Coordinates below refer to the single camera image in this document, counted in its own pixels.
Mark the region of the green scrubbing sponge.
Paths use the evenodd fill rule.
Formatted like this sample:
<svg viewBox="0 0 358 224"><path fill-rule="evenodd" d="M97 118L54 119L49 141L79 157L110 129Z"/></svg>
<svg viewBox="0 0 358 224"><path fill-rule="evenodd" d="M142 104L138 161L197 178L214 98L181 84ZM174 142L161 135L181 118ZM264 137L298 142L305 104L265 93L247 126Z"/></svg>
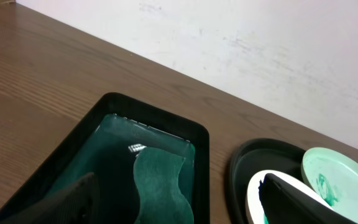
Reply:
<svg viewBox="0 0 358 224"><path fill-rule="evenodd" d="M185 158L153 147L140 151L134 162L139 195L136 224L192 224L193 211L179 188Z"/></svg>

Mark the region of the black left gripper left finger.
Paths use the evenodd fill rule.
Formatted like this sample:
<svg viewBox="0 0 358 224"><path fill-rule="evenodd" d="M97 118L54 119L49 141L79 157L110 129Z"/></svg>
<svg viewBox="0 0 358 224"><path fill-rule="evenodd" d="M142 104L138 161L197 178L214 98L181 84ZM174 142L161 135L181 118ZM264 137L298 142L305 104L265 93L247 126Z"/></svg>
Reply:
<svg viewBox="0 0 358 224"><path fill-rule="evenodd" d="M55 192L2 224L91 224L98 222L99 184L90 172L68 187Z"/></svg>

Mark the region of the mint green plate rear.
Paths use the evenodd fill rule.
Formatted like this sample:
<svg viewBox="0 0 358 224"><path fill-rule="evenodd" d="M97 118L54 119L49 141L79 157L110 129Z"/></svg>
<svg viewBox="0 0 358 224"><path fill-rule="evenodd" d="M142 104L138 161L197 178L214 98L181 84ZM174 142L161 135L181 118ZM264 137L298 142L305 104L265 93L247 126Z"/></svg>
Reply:
<svg viewBox="0 0 358 224"><path fill-rule="evenodd" d="M331 149L314 147L302 158L301 175L335 212L358 223L358 163Z"/></svg>

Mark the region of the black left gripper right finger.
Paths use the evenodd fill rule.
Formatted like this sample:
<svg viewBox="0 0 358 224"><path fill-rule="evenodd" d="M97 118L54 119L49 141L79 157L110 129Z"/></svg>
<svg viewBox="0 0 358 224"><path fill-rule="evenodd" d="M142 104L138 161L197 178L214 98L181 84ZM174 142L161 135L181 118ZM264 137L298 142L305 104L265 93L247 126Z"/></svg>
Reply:
<svg viewBox="0 0 358 224"><path fill-rule="evenodd" d="M268 224L355 224L275 174L259 182L259 200Z"/></svg>

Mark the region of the white plate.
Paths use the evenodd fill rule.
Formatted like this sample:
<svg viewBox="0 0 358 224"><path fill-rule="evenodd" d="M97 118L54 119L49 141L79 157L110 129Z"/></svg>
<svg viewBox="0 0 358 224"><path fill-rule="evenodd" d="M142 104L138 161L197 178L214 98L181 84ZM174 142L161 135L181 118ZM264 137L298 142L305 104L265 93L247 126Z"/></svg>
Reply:
<svg viewBox="0 0 358 224"><path fill-rule="evenodd" d="M286 174L283 172L279 172L276 170L262 170L257 172L252 176L249 181L246 193L246 215L249 223L252 224L268 224L267 217L265 216L264 209L262 208L262 204L259 199L259 185L260 182L264 181L264 177L266 174L274 174L280 179L284 180L288 184L292 185L296 189L302 191L307 196L315 199L319 203L323 204L325 207L328 207L332 210L331 206L324 201L313 189L309 188L302 181Z"/></svg>

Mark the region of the black rectangular water tray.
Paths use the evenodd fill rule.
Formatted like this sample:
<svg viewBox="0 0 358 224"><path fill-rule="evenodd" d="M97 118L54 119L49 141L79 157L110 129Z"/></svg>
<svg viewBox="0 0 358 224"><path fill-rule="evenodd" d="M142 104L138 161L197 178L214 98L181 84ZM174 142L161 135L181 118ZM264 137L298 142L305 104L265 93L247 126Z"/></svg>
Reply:
<svg viewBox="0 0 358 224"><path fill-rule="evenodd" d="M209 223L209 133L202 125L120 93L105 94L0 209L0 222L87 172L101 181L100 220L129 223L139 201L130 173L141 146L186 159L179 187L196 223Z"/></svg>

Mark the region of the black round tray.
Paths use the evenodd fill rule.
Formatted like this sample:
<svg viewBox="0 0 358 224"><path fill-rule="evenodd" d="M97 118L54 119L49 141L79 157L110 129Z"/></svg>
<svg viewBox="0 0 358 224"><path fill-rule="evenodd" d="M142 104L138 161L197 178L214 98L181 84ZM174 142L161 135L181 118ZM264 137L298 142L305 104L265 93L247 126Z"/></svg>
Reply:
<svg viewBox="0 0 358 224"><path fill-rule="evenodd" d="M262 170L284 172L299 181L305 150L290 143L268 138L251 139L232 154L225 171L225 198L230 220L246 224L246 192L251 177Z"/></svg>

